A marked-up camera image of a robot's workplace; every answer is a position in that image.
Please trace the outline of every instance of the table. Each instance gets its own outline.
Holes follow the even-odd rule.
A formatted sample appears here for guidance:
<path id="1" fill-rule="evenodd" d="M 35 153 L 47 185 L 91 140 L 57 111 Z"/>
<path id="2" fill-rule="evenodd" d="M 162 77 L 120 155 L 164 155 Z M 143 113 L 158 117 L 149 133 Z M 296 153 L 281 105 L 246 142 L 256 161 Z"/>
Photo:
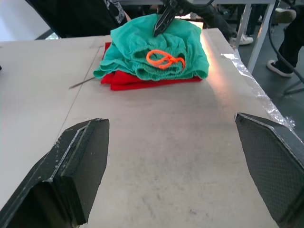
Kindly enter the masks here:
<path id="1" fill-rule="evenodd" d="M 260 88 L 229 59 L 218 29 L 201 39 L 207 80 L 121 92 L 97 80 L 68 89 L 92 76 L 109 37 L 0 43 L 0 208 L 64 129 L 102 117 L 108 163 L 83 227 L 277 227 L 234 123 L 236 112 L 271 118 Z"/>
<path id="2" fill-rule="evenodd" d="M 122 5 L 161 5 L 162 2 L 160 0 L 119 0 Z M 193 4 L 200 5 L 206 4 L 209 0 L 193 0 Z M 246 4 L 243 17 L 241 19 L 240 27 L 237 34 L 236 40 L 236 49 L 238 49 L 239 42 L 241 40 L 241 36 L 245 31 L 246 24 L 249 20 L 250 12 L 251 12 L 251 4 L 267 4 L 267 10 L 265 12 L 265 16 L 260 27 L 257 40 L 255 42 L 255 46 L 251 53 L 251 57 L 248 63 L 248 70 L 250 73 L 253 72 L 253 69 L 256 65 L 256 60 L 262 48 L 263 42 L 265 40 L 265 36 L 268 30 L 268 23 L 271 16 L 271 12 L 275 7 L 276 0 L 214 0 L 215 4 Z"/>

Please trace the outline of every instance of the sneaker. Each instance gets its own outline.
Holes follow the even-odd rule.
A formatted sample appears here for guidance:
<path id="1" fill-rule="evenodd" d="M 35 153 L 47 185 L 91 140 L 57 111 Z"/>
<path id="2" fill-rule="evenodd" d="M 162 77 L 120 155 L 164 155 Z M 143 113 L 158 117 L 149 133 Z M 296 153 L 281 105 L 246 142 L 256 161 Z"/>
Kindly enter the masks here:
<path id="1" fill-rule="evenodd" d="M 232 37 L 230 39 L 230 44 L 235 45 L 236 40 L 237 40 L 236 37 Z M 241 37 L 241 40 L 239 42 L 239 45 L 243 46 L 243 45 L 248 45 L 248 44 L 252 44 L 252 43 L 253 43 L 253 38 L 243 34 Z"/>
<path id="2" fill-rule="evenodd" d="M 296 18 L 296 11 L 293 9 L 276 8 L 273 23 L 291 23 Z"/>
<path id="3" fill-rule="evenodd" d="M 283 72 L 280 70 L 279 66 L 277 65 L 277 61 L 275 60 L 269 60 L 267 63 L 267 68 L 282 77 L 291 77 L 294 74 L 293 72 Z"/>

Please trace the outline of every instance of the plastic sheet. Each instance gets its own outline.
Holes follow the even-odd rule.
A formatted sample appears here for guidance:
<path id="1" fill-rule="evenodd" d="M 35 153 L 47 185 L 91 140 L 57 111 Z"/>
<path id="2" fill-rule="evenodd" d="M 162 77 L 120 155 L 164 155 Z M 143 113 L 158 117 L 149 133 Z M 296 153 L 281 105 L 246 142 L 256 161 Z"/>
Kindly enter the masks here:
<path id="1" fill-rule="evenodd" d="M 220 54 L 223 58 L 228 58 L 232 61 L 233 65 L 237 68 L 239 73 L 245 77 L 246 82 L 251 87 L 253 94 L 258 98 L 261 102 L 262 106 L 268 112 L 268 115 L 272 121 L 275 121 L 279 124 L 282 124 L 288 127 L 293 133 L 293 128 L 295 127 L 295 121 L 290 117 L 284 118 L 282 114 L 279 112 L 277 107 L 272 103 L 270 98 L 261 88 L 260 84 L 252 77 L 250 72 L 244 66 L 241 59 L 236 54 Z"/>

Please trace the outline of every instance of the folded clothing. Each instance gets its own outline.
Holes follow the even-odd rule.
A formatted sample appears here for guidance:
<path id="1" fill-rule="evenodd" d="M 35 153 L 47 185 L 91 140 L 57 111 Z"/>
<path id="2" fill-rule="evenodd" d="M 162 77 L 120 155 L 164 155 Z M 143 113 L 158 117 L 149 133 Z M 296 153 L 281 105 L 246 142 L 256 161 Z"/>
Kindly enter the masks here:
<path id="1" fill-rule="evenodd" d="M 94 71 L 96 78 L 117 70 L 136 75 L 141 80 L 186 79 L 208 76 L 209 64 L 200 43 L 201 30 L 188 21 L 174 19 L 163 34 L 153 37 L 158 15 L 151 14 L 129 21 L 111 31 L 112 43 L 100 67 Z M 183 58 L 167 69 L 159 69 L 148 63 L 151 50 L 161 50 L 174 58 Z M 151 60 L 164 56 L 153 54 Z"/>
<path id="2" fill-rule="evenodd" d="M 194 76 L 193 78 L 188 79 L 164 79 L 160 81 L 143 81 L 140 78 L 130 75 L 123 71 L 116 71 L 105 75 L 100 83 L 101 84 L 110 84 L 111 90 L 119 91 L 119 90 L 130 90 L 130 89 L 142 89 L 156 86 L 164 86 L 176 83 L 184 83 L 184 82 L 200 82 L 202 79 Z"/>

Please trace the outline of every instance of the drawstring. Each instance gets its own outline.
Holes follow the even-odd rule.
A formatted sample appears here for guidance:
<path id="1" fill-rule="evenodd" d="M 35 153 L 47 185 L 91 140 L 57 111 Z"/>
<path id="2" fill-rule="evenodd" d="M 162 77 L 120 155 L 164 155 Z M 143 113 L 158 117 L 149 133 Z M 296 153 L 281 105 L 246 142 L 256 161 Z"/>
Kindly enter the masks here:
<path id="1" fill-rule="evenodd" d="M 161 54 L 164 57 L 161 58 L 160 60 L 152 60 L 152 59 L 150 59 L 150 56 L 153 54 Z M 185 60 L 183 58 L 181 58 L 181 57 L 174 58 L 169 53 L 161 51 L 161 50 L 157 50 L 157 49 L 149 51 L 146 56 L 146 59 L 147 59 L 148 63 L 150 63 L 154 67 L 158 67 L 159 69 L 162 69 L 162 70 L 165 70 L 168 67 L 170 67 L 173 63 L 178 63 L 178 62 L 182 63 L 182 69 L 185 69 L 185 66 L 186 66 Z"/>

